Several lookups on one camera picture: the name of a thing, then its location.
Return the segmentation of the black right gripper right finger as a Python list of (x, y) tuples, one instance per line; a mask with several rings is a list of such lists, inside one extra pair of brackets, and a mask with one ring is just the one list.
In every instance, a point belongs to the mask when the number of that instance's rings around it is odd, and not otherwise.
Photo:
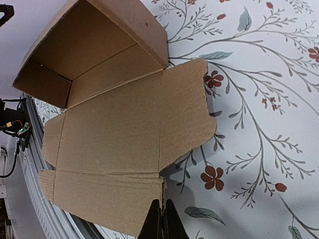
[(163, 212), (163, 238), (189, 239), (172, 199), (165, 203)]

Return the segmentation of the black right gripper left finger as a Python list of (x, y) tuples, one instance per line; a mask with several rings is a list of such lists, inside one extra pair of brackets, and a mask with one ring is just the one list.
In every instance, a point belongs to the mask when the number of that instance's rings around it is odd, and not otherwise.
[(161, 208), (158, 199), (152, 201), (147, 217), (143, 224), (144, 239), (161, 239)]

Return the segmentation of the brown cardboard paper box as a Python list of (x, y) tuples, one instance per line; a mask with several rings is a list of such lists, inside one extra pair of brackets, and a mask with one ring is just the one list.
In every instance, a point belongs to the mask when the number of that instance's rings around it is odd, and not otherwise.
[(44, 127), (46, 198), (143, 239), (160, 173), (216, 132), (194, 59), (168, 67), (167, 34), (139, 0), (69, 0), (26, 54), (13, 86), (65, 112)]

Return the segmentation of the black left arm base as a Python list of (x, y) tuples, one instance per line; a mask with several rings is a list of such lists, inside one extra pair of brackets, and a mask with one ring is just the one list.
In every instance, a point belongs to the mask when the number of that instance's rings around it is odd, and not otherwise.
[[(19, 140), (22, 151), (28, 148), (32, 127), (27, 112), (27, 98), (0, 100), (0, 130)], [(16, 109), (5, 107), (6, 103), (17, 103)]]

